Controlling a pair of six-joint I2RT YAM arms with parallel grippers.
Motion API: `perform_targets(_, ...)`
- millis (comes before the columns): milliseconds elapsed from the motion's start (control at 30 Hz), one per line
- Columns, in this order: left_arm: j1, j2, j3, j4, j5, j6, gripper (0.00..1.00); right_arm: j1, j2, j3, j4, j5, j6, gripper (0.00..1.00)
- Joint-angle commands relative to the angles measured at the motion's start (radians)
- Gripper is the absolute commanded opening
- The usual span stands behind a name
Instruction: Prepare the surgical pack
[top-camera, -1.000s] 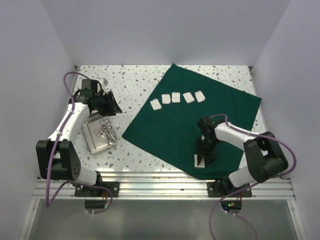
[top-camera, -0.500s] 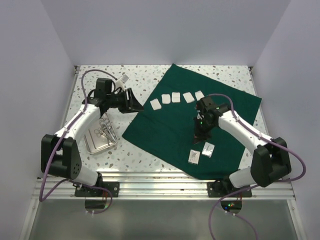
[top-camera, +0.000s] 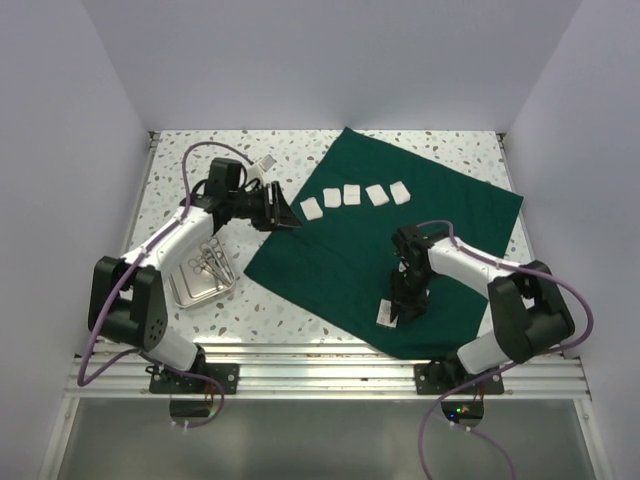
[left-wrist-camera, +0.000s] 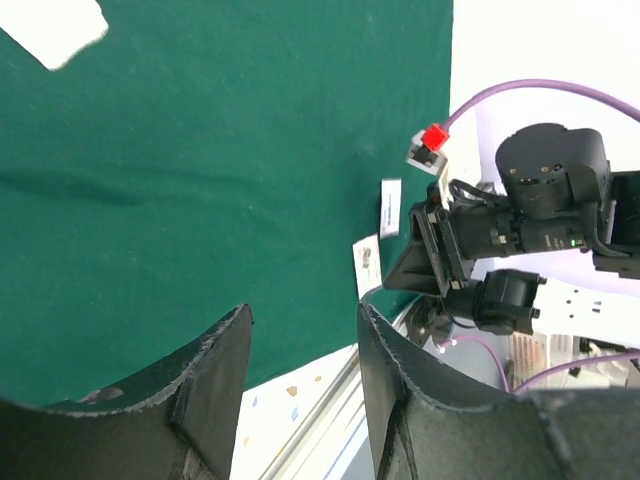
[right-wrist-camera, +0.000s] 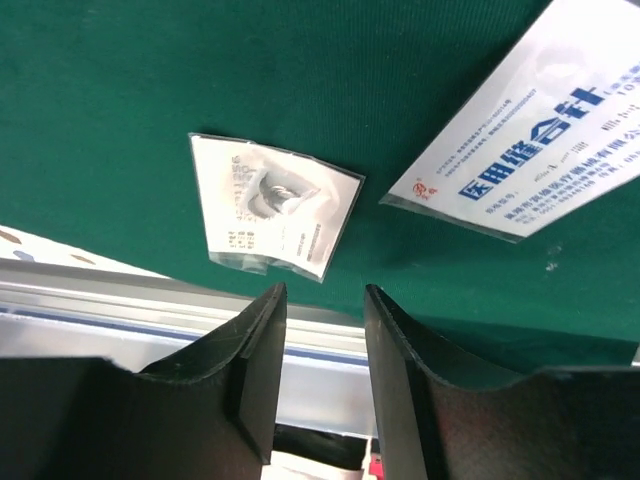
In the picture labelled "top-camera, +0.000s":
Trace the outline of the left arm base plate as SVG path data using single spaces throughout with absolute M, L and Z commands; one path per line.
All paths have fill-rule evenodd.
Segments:
M 191 375 L 155 365 L 147 366 L 145 372 L 151 376 L 149 392 L 166 395 L 195 395 L 206 391 L 234 395 L 240 378 L 240 366 L 235 363 L 207 363 Z

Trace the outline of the steel scissors medium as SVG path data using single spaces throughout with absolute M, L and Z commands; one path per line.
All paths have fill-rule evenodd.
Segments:
M 214 275 L 225 285 L 230 286 L 234 282 L 235 276 L 229 267 L 224 252 L 212 246 L 209 247 L 209 250 L 215 252 L 217 256 L 217 267 L 215 268 L 216 273 Z

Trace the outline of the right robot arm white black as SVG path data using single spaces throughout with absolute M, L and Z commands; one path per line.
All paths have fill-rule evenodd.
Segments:
M 381 304 L 377 323 L 391 328 L 410 323 L 428 309 L 428 287 L 449 277 L 483 296 L 491 330 L 442 360 L 429 362 L 426 375 L 457 392 L 468 392 L 481 374 L 508 362 L 522 364 L 560 344 L 575 322 L 546 264 L 520 265 L 478 250 L 453 233 L 426 235 L 418 225 L 398 228 L 392 243 L 400 265 L 390 274 L 391 299 Z

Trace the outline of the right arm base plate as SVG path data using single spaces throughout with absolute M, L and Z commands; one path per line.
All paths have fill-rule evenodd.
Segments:
M 472 382 L 460 394 L 501 395 L 505 392 L 502 377 L 497 369 L 490 370 L 491 376 L 477 381 L 479 374 L 469 374 L 456 362 L 434 360 L 413 365 L 415 389 L 418 395 L 442 395 L 460 385 Z

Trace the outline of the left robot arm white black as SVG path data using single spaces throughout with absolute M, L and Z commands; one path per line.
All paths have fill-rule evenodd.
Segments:
M 203 184 L 202 191 L 189 190 L 170 220 L 139 247 L 96 263 L 83 367 L 103 337 L 172 368 L 173 381 L 185 392 L 197 392 L 207 383 L 208 369 L 199 362 L 198 346 L 169 325 L 165 299 L 169 277 L 187 254 L 231 220 L 247 220 L 262 232 L 292 230 L 302 223 L 278 182 L 249 179 L 239 161 L 212 160 Z

